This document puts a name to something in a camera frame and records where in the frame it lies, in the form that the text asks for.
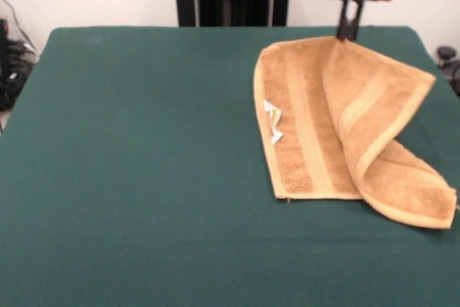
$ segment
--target tan towel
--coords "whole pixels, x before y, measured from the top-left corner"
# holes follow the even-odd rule
[[[395,141],[434,81],[334,37],[264,49],[254,99],[276,198],[363,198],[395,221],[450,228],[456,191]]]

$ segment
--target green felt surface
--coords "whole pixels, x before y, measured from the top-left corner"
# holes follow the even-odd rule
[[[0,306],[458,306],[460,221],[276,202],[259,51],[333,28],[59,29],[0,139]],[[359,43],[436,72],[408,28]],[[400,141],[460,188],[439,78]]]

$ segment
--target white tag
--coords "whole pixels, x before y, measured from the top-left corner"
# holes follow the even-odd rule
[[[270,117],[270,128],[272,129],[272,144],[276,144],[281,139],[282,133],[276,130],[276,126],[281,119],[281,110],[264,100],[264,109]]]

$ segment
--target black cable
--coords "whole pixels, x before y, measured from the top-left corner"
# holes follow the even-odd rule
[[[21,25],[19,24],[19,20],[17,19],[17,15],[16,15],[16,11],[14,10],[14,7],[13,5],[7,1],[7,0],[3,0],[3,2],[9,7],[9,9],[11,10],[12,14],[13,14],[13,19],[14,19],[14,23],[16,23],[16,26],[17,28],[19,29],[19,31],[21,32],[22,36],[24,37],[24,39],[26,39],[27,43],[29,43],[29,45],[34,49],[36,50],[34,44],[32,43],[31,39],[29,38],[29,36],[27,36],[27,34],[25,33],[25,31],[21,28]]]

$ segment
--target towel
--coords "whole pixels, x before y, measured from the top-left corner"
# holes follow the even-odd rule
[[[254,101],[275,197],[363,199],[394,221],[450,228],[456,191],[395,140],[434,81],[335,37],[265,48]]]

